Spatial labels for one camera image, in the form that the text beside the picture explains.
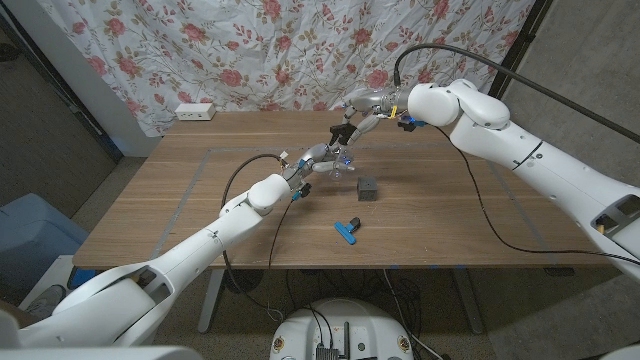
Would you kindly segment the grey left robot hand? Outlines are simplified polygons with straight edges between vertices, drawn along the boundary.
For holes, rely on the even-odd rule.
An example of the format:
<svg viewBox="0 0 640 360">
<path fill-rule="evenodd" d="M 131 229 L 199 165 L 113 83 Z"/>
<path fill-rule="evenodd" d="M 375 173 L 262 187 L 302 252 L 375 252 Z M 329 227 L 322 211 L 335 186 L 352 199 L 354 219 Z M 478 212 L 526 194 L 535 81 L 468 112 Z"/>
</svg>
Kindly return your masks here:
<svg viewBox="0 0 640 360">
<path fill-rule="evenodd" d="M 287 165 L 282 177 L 291 191 L 295 192 L 306 184 L 305 178 L 312 173 L 328 173 L 333 178 L 339 178 L 343 173 L 354 170 L 353 154 L 348 146 L 321 143 L 309 148 L 298 160 Z"/>
</svg>

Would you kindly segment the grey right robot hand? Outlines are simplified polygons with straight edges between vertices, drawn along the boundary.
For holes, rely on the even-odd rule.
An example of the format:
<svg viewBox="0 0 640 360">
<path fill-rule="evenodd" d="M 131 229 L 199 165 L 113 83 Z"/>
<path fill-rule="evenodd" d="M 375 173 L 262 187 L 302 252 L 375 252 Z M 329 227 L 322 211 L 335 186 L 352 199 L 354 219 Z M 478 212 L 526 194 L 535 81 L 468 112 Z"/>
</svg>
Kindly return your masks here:
<svg viewBox="0 0 640 360">
<path fill-rule="evenodd" d="M 353 145 L 362 135 L 375 129 L 382 119 L 406 111 L 410 92 L 410 89 L 382 89 L 350 99 L 342 120 L 347 125 L 347 132 L 338 142 L 341 145 Z M 358 112 L 366 113 L 367 116 L 354 126 L 350 119 Z"/>
</svg>

